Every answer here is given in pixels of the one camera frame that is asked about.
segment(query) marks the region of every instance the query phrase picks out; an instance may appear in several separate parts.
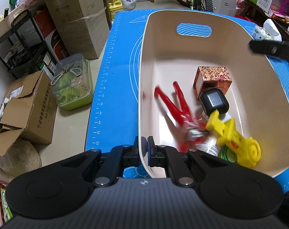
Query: tile floor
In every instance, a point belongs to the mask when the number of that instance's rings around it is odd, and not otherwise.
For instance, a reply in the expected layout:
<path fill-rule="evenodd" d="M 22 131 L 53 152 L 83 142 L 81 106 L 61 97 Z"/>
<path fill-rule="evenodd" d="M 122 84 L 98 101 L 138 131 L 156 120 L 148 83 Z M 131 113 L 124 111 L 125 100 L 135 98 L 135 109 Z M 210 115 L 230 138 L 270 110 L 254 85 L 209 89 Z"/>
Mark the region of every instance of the tile floor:
<path fill-rule="evenodd" d="M 182 8 L 176 0 L 137 0 L 136 9 Z M 91 60 L 92 80 L 96 85 L 104 49 L 99 59 Z M 36 146 L 43 166 L 71 157 L 84 151 L 84 143 L 91 104 L 72 111 L 58 108 L 55 118 L 52 143 Z"/>

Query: white plastic bag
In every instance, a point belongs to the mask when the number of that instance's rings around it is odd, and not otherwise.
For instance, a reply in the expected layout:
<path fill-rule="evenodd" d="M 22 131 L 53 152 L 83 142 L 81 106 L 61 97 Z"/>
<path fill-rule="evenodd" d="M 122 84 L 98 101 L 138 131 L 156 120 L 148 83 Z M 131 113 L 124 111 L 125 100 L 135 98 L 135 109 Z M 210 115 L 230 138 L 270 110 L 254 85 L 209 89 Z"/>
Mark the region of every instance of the white plastic bag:
<path fill-rule="evenodd" d="M 124 10 L 133 10 L 136 8 L 136 0 L 121 0 Z"/>
<path fill-rule="evenodd" d="M 17 139 L 4 156 L 0 156 L 0 167 L 8 175 L 17 177 L 42 166 L 42 160 L 27 140 Z"/>

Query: open cardboard box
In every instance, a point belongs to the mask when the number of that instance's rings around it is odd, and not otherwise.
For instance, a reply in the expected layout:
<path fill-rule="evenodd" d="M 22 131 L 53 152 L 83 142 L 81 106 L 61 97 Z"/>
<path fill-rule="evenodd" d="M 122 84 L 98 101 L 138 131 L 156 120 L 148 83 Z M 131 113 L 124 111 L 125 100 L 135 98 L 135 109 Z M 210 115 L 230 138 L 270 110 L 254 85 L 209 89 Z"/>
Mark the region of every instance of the open cardboard box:
<path fill-rule="evenodd" d="M 0 133 L 0 156 L 19 138 L 33 144 L 50 144 L 57 104 L 50 79 L 38 71 L 12 82 L 4 95 L 10 98 L 5 107 Z"/>
<path fill-rule="evenodd" d="M 181 23 L 209 26 L 210 36 L 181 35 Z M 161 101 L 154 99 L 159 85 L 175 101 L 172 83 L 177 81 L 191 113 L 201 114 L 193 82 L 198 66 L 224 66 L 232 84 L 226 93 L 229 114 L 244 137 L 253 137 L 261 147 L 261 159 L 254 170 L 272 177 L 289 168 L 289 102 L 267 57 L 254 55 L 249 33 L 228 18 L 187 10 L 152 13 L 144 31 L 139 69 L 139 153 L 151 177 L 165 177 L 164 169 L 149 167 L 141 136 L 153 136 L 156 145 L 177 147 L 173 131 L 176 122 Z"/>

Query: orange box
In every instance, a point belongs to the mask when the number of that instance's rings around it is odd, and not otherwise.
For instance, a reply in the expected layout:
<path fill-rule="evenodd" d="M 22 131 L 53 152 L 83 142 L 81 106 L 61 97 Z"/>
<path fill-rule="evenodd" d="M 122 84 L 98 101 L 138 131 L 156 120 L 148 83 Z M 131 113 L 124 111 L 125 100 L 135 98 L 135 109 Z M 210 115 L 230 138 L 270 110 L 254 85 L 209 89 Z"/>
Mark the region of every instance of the orange box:
<path fill-rule="evenodd" d="M 220 89 L 225 95 L 231 83 L 226 67 L 199 66 L 193 83 L 195 97 L 198 100 L 201 93 L 212 88 Z"/>

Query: plastic container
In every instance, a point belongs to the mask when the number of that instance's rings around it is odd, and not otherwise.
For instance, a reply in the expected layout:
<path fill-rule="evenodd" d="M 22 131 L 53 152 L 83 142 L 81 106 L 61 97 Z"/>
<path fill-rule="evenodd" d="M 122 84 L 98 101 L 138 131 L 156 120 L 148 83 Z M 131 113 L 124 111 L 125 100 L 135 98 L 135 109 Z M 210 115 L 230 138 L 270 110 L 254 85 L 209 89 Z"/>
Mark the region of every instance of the plastic container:
<path fill-rule="evenodd" d="M 181 35 L 177 32 L 181 23 L 209 26 L 211 34 Z M 251 40 L 241 25 L 218 15 L 187 10 L 149 15 L 140 54 L 138 143 L 141 162 L 151 177 L 165 177 L 165 171 L 148 166 L 141 137 L 153 136 L 156 145 L 178 147 L 176 122 L 154 98 L 155 86 L 176 104 L 172 83 L 177 81 L 191 113 L 201 114 L 193 89 L 198 66 L 227 68 L 232 79 L 225 95 L 228 113 L 235 119 L 237 131 L 253 137 L 261 147 L 261 159 L 253 169 L 275 177 L 289 168 L 289 102 L 267 57 L 250 52 Z"/>
<path fill-rule="evenodd" d="M 76 76 L 71 71 L 81 74 Z M 59 75 L 52 88 L 59 107 L 72 110 L 91 103 L 94 96 L 91 68 L 82 54 L 77 53 L 57 63 L 55 78 Z"/>
<path fill-rule="evenodd" d="M 119 13 L 120 11 L 123 11 L 123 10 L 124 10 L 121 1 L 116 1 L 116 2 L 114 2 L 114 3 L 109 3 L 109 4 L 108 4 L 108 8 L 109 8 L 109 11 L 111 12 L 111 19 L 112 19 L 112 21 L 114 20 L 115 15 L 116 15 L 117 13 Z"/>

